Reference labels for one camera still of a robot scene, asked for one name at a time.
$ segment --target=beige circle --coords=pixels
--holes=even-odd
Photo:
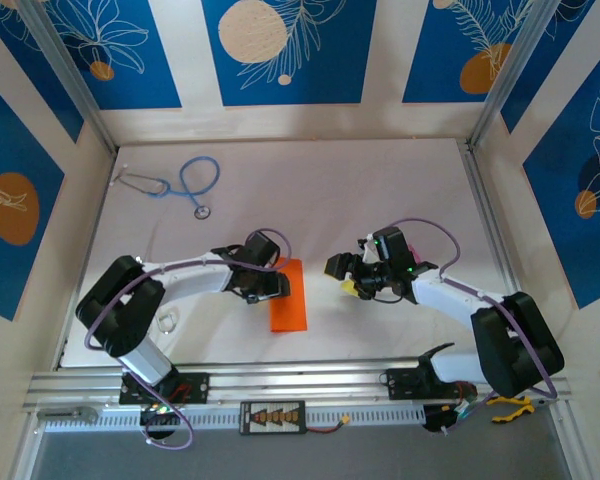
[[[39,3],[47,1],[48,0],[38,0]],[[0,0],[0,4],[12,10],[16,10],[18,8],[18,5],[16,5],[16,0]]]
[[[261,0],[240,0],[218,24],[220,43],[234,60],[260,63],[271,60],[287,44],[287,28],[275,9]]]
[[[449,8],[454,3],[456,3],[456,0],[433,0],[433,6],[440,10]]]
[[[280,75],[278,77],[278,83],[283,87],[291,83],[291,77],[289,75]]]

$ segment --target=wire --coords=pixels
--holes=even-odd
[[[109,313],[111,313],[111,311],[113,310],[113,308],[117,305],[117,303],[122,299],[123,296],[127,295],[136,286],[138,286],[140,283],[142,283],[146,279],[151,278],[151,277],[153,277],[155,275],[159,275],[159,274],[162,274],[162,273],[165,273],[165,272],[171,272],[171,271],[174,271],[174,270],[179,270],[179,269],[182,269],[182,268],[204,266],[204,265],[235,265],[235,266],[239,266],[239,267],[243,267],[243,268],[248,268],[248,269],[251,269],[251,270],[256,270],[256,271],[259,271],[259,272],[276,272],[276,271],[278,271],[278,270],[286,267],[289,264],[289,262],[291,261],[291,255],[292,255],[291,242],[289,242],[289,239],[282,232],[280,232],[280,231],[278,231],[278,230],[276,230],[274,228],[259,228],[258,230],[255,230],[254,232],[250,233],[249,236],[247,237],[247,239],[251,238],[257,232],[270,232],[270,233],[274,233],[274,234],[278,235],[282,239],[282,241],[284,242],[284,244],[285,244],[285,246],[287,248],[287,255],[286,255],[285,260],[280,265],[268,268],[268,267],[259,267],[257,265],[251,265],[249,263],[244,263],[244,262],[236,262],[234,260],[207,260],[207,261],[204,261],[204,262],[202,260],[188,260],[188,261],[184,261],[184,262],[180,262],[180,263],[174,263],[174,264],[171,264],[171,265],[166,265],[166,266],[164,266],[164,268],[156,268],[156,269],[151,270],[149,272],[145,272],[142,275],[140,275],[139,277],[133,279],[127,285],[125,285],[111,299],[111,301],[102,309],[102,311],[100,312],[100,314],[94,320],[94,322],[91,325],[91,327],[89,327],[89,329],[87,330],[87,334],[84,337],[84,346],[85,346],[85,348],[88,349],[88,350],[94,350],[94,351],[102,351],[102,350],[104,350],[102,347],[99,347],[97,345],[93,345],[91,343],[91,338],[93,337],[93,335],[95,334],[95,332],[100,327],[100,324],[102,324],[102,322],[104,321],[104,319],[107,317],[107,315],[109,315]],[[166,399],[162,395],[160,395],[148,382],[144,381],[135,372],[133,372],[133,370],[131,370],[131,368],[127,364],[125,364],[122,360],[120,360],[120,359],[116,359],[116,360],[118,360],[118,362],[123,366],[123,368],[125,370],[127,370],[129,372],[129,374],[133,377],[133,379],[136,382],[138,382],[138,384],[141,385],[147,392],[149,392],[156,399],[158,399],[159,401],[161,401],[162,403],[164,403],[165,405],[167,405],[169,408],[171,408],[173,410],[173,412],[178,416],[178,418],[180,418],[180,420],[182,420],[182,422],[187,427],[187,430],[189,431],[189,439],[183,445],[176,445],[176,446],[163,445],[161,443],[155,442],[149,436],[149,432],[148,432],[149,425],[146,425],[145,429],[143,431],[143,434],[144,434],[145,438],[147,439],[147,443],[149,443],[150,445],[153,445],[155,447],[162,448],[164,450],[182,450],[182,449],[187,448],[189,445],[191,445],[193,443],[193,427],[191,426],[191,423],[185,417],[185,415],[175,405],[173,405],[173,403],[171,403],[168,399]]]
[[[371,300],[373,300],[374,302],[378,302],[378,303],[384,303],[386,305],[394,305],[396,303],[400,303],[403,299],[404,299],[404,297],[398,297],[397,300],[382,300],[380,298],[374,297]]]
[[[456,247],[456,254],[451,260],[449,260],[442,267],[440,267],[440,277],[442,278],[442,274],[447,270],[447,268],[449,268],[451,265],[456,264],[458,262],[458,260],[460,259],[461,250],[460,250],[460,243],[458,242],[458,239],[449,230],[447,230],[445,227],[443,227],[439,223],[434,222],[432,220],[427,220],[426,218],[420,218],[420,217],[401,218],[400,220],[396,220],[392,224],[387,225],[387,227],[397,227],[401,223],[407,223],[407,222],[419,222],[419,223],[426,223],[427,225],[432,225],[432,226],[436,227],[438,230],[442,231],[453,242],[453,245]]]
[[[143,378],[141,378],[138,374],[131,370],[131,368],[122,360],[118,361],[122,364],[123,367],[125,367],[129,375],[131,375],[133,379],[136,382],[138,382],[138,385],[142,386],[142,388],[144,388],[147,392],[149,392],[156,399],[158,399],[160,402],[169,407],[173,411],[173,413],[175,413],[176,416],[182,421],[182,423],[184,423],[189,432],[189,438],[182,445],[165,445],[163,443],[158,443],[153,438],[151,438],[151,436],[149,435],[149,426],[151,422],[147,422],[147,424],[144,426],[144,429],[142,430],[142,434],[144,435],[144,438],[146,439],[147,443],[149,445],[153,445],[154,447],[158,447],[163,450],[184,450],[185,448],[188,448],[193,443],[193,425],[191,425],[191,422],[189,422],[189,419],[185,416],[185,414],[182,413],[182,410],[176,407],[165,397],[160,395],[151,385],[149,385],[148,382],[145,382]]]
[[[207,185],[204,188],[201,188],[200,190],[198,190],[196,192],[192,192],[191,190],[189,190],[189,186],[187,185],[187,182],[184,178],[184,173],[187,170],[187,168],[189,168],[191,165],[193,165],[196,162],[201,162],[201,161],[211,162],[211,164],[213,164],[213,166],[216,169],[216,174],[213,177],[213,180],[211,180],[211,183],[209,185]],[[200,205],[200,203],[198,203],[198,201],[196,200],[196,197],[198,195],[203,195],[203,194],[209,192],[209,190],[211,190],[213,187],[216,186],[216,183],[218,183],[219,178],[220,178],[220,164],[218,163],[218,161],[215,158],[208,157],[206,155],[192,158],[191,160],[188,160],[187,162],[185,162],[184,165],[182,165],[182,167],[180,168],[180,183],[182,184],[182,188],[184,188],[184,192],[179,192],[179,193],[183,196],[189,197],[189,199],[191,199],[191,202],[193,203],[194,207],[200,208],[202,205]]]
[[[452,265],[455,265],[458,262],[458,260],[460,259],[460,255],[461,255],[462,251],[460,249],[460,242],[458,242],[458,239],[449,230],[447,230],[445,227],[443,227],[439,223],[434,222],[432,220],[427,220],[425,218],[419,218],[419,217],[402,218],[400,220],[393,222],[392,224],[390,224],[388,226],[395,227],[401,223],[407,223],[407,222],[419,222],[419,223],[426,223],[428,225],[432,225],[432,226],[436,227],[437,229],[439,229],[440,231],[442,231],[444,234],[446,234],[447,237],[449,237],[449,239],[453,242],[453,245],[456,248],[456,253],[450,261],[445,263],[440,268],[440,280],[443,283],[446,283],[447,285],[454,287],[457,290],[468,293],[469,295],[472,295],[480,300],[483,300],[483,301],[487,302],[489,305],[498,309],[498,311],[507,319],[507,321],[509,322],[509,324],[511,325],[513,330],[516,332],[516,334],[518,335],[518,338],[520,338],[520,341],[522,342],[524,347],[527,349],[527,352],[529,353],[529,356],[531,357],[531,360],[533,361],[534,365],[538,369],[538,372],[540,372],[540,376],[542,377],[542,380],[547,384],[547,387],[549,388],[548,392],[541,390],[539,388],[536,388],[536,387],[531,387],[530,390],[535,393],[538,393],[540,395],[543,395],[546,398],[549,398],[551,400],[555,400],[556,398],[558,398],[558,391],[556,390],[555,385],[553,384],[553,381],[551,380],[551,377],[549,376],[549,373],[547,372],[546,368],[542,364],[540,357],[538,357],[538,354],[533,349],[533,345],[531,345],[529,338],[522,331],[522,328],[520,327],[520,325],[518,324],[516,319],[513,317],[513,315],[511,315],[511,313],[504,306],[502,306],[500,304],[500,302],[498,302],[497,300],[494,300],[490,296],[483,295],[478,290],[471,288],[467,285],[464,285],[462,283],[456,282],[455,280],[453,280],[451,278],[448,278],[446,276],[443,277],[444,272]],[[466,418],[469,417],[469,415],[473,414],[473,412],[475,412],[478,408],[484,406],[488,400],[490,400],[491,398],[493,398],[496,395],[497,395],[497,393],[495,392],[495,390],[492,391],[491,393],[489,393],[475,408],[469,410],[462,419],[459,419],[455,425],[452,425],[451,427],[446,429],[445,433],[455,430],[458,427],[458,425],[460,423],[462,423],[462,421],[466,420]]]
[[[345,415],[344,417],[342,417],[340,419],[340,421],[338,422],[338,424],[335,427],[330,427],[330,428],[307,427],[307,432],[322,433],[322,434],[337,432],[343,426],[345,426],[347,423],[349,423],[350,420],[351,419],[349,418],[349,415]]]
[[[182,383],[174,390],[174,392],[169,396],[169,400],[172,402],[178,397],[178,394],[182,395],[182,403],[187,401],[189,394],[193,390],[193,387],[190,384]]]

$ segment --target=white table surface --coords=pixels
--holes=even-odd
[[[175,363],[334,360],[413,356],[472,336],[454,320],[422,306],[382,305],[345,294],[323,274],[330,256],[357,251],[356,240],[406,216],[450,229],[463,248],[450,274],[492,291],[505,284],[492,259],[455,140],[228,142],[129,146],[117,168],[162,177],[180,189],[178,171],[197,155],[218,160],[216,187],[199,200],[211,207],[196,220],[187,198],[150,198],[115,183],[107,194],[81,295],[120,255],[168,262],[242,243],[259,227],[283,231],[304,263],[309,329],[274,334],[266,303],[248,306],[230,294],[191,297],[170,335],[150,336]],[[210,165],[187,173],[192,190],[212,177]],[[453,245],[433,227],[406,224],[423,259],[443,264]],[[115,365],[87,351],[86,329],[71,326],[62,366]]]

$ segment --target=orange block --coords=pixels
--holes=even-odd
[[[269,300],[269,319],[274,333],[304,332],[307,330],[307,307],[304,303],[302,261],[292,259],[280,270],[289,279],[291,295]]]

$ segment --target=blue stethoscope tubing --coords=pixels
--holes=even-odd
[[[215,176],[213,177],[213,180],[211,180],[211,182],[209,183],[209,185],[207,185],[204,188],[201,188],[200,190],[196,190],[195,192],[192,192],[189,189],[189,186],[187,185],[184,175],[185,175],[187,168],[189,168],[191,165],[193,165],[196,162],[202,162],[202,161],[210,162],[215,167],[216,173],[215,173]],[[207,155],[201,155],[199,157],[194,157],[191,160],[186,161],[184,163],[184,165],[182,165],[182,167],[180,167],[180,174],[179,174],[180,175],[180,183],[182,184],[182,188],[184,189],[184,192],[178,192],[176,190],[173,190],[171,188],[171,183],[169,183],[169,181],[165,180],[164,178],[147,177],[144,175],[137,175],[137,174],[133,174],[133,173],[127,173],[126,175],[132,176],[132,177],[147,178],[147,179],[151,179],[151,180],[154,180],[154,181],[160,183],[163,187],[162,191],[150,192],[148,190],[142,190],[133,185],[129,185],[127,182],[123,182],[126,185],[131,186],[132,188],[144,193],[145,195],[148,195],[149,197],[163,198],[163,197],[166,197],[167,195],[175,195],[177,197],[189,198],[189,200],[191,200],[191,203],[193,203],[193,206],[196,209],[196,218],[204,219],[209,216],[209,214],[211,213],[211,210],[209,209],[209,207],[206,207],[206,206],[200,204],[200,202],[198,202],[196,197],[198,197],[200,195],[204,195],[205,193],[208,193],[213,187],[216,186],[216,183],[218,183],[218,179],[220,178],[220,164],[218,163],[218,161],[215,158],[209,157]]]

